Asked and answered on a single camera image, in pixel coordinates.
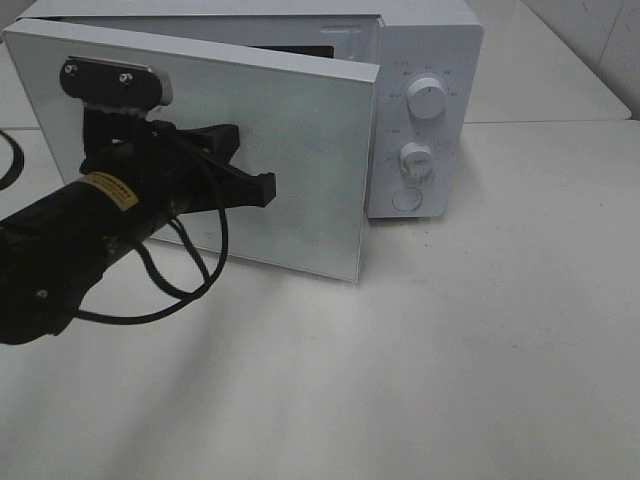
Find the microwave control panel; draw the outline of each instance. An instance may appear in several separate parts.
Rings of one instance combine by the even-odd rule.
[[[369,218],[444,212],[482,35],[479,25],[381,30]]]

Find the white microwave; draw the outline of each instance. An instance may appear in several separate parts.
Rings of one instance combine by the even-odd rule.
[[[84,55],[169,70],[161,117],[217,115],[245,132],[239,162],[279,158],[265,163],[276,201],[266,217],[237,214],[232,253],[355,280],[363,206],[369,218],[444,212],[483,28],[463,0],[39,0],[4,36],[65,181],[82,124],[59,66]]]

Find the black cable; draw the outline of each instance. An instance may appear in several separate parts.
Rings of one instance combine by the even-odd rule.
[[[20,177],[22,170],[24,170],[24,152],[22,151],[22,148],[20,148],[20,145],[18,145],[18,142],[16,142],[7,133],[0,130],[0,136],[4,137],[7,143],[11,146],[11,150],[13,150],[11,166],[4,177],[0,178],[0,190],[4,190],[5,188],[13,185],[18,177]]]
[[[151,281],[155,283],[155,285],[160,290],[171,297],[177,298],[178,300],[182,300],[189,295],[189,292],[180,290],[179,288],[169,283],[166,278],[164,278],[164,276],[160,273],[160,270],[158,270],[158,267],[156,267],[156,264],[154,263],[149,250],[147,250],[147,247],[145,247],[142,242],[134,240],[132,238],[122,238],[121,241],[128,243],[131,248],[133,248],[140,256],[142,264],[147,271],[147,275],[149,275]]]
[[[206,282],[207,278],[209,278],[209,269],[207,268],[207,265],[204,263],[204,260],[202,259],[202,256],[196,249],[195,245],[189,238],[187,229],[184,228],[184,225],[177,217],[169,220],[169,226],[175,230],[175,232],[180,237],[180,240],[182,240],[182,244],[184,245],[184,248],[186,248],[187,252],[189,252],[189,255],[191,255],[191,258],[193,259],[193,261],[198,267],[198,270],[200,270],[200,273],[202,274],[202,278]]]
[[[227,262],[227,257],[229,255],[229,225],[227,222],[227,213],[224,208],[224,199],[222,198],[218,180],[216,179],[216,176],[213,173],[212,169],[209,167],[209,160],[203,151],[196,147],[193,147],[191,144],[185,142],[177,135],[167,134],[165,138],[169,140],[174,146],[187,153],[195,161],[196,166],[211,186],[210,194],[218,207],[220,230],[222,233],[222,248],[220,250],[220,256],[218,257],[218,264],[216,265],[213,273],[209,277],[207,277],[207,280],[200,287],[189,293],[179,302],[174,303],[173,305],[158,312],[134,317],[118,317],[113,315],[103,315],[99,313],[88,312],[86,310],[78,310],[74,312],[74,316],[76,318],[108,325],[142,325],[145,323],[154,322],[156,320],[161,320],[182,310],[191,302],[201,298],[218,280],[220,274],[222,274],[222,270],[224,269],[224,266]]]

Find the wall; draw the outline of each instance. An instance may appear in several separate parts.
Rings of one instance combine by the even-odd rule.
[[[640,0],[524,0],[640,118]]]
[[[0,29],[13,23],[35,0],[0,0]]]

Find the microwave door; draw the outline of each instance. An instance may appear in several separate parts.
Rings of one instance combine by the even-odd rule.
[[[84,159],[83,105],[60,86],[65,61],[151,67],[166,74],[173,100],[150,119],[236,124],[232,164],[276,175],[266,208],[229,210],[231,254],[357,280],[377,65],[48,20],[20,20],[5,39],[65,182]],[[196,246],[218,250],[215,213],[182,219]],[[178,241],[172,231],[158,238]]]

